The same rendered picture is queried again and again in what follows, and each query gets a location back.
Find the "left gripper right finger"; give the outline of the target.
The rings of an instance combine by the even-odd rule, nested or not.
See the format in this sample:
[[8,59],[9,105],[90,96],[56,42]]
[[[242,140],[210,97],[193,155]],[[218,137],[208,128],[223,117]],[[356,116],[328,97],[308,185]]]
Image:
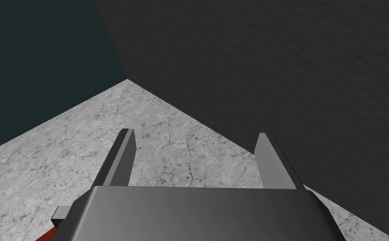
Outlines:
[[273,135],[260,133],[254,154],[264,189],[305,189]]

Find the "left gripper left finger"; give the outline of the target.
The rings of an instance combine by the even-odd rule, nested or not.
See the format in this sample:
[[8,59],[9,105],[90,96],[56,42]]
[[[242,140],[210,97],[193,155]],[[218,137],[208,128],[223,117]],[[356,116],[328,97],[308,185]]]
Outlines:
[[92,187],[128,186],[135,154],[134,129],[123,128],[113,142]]

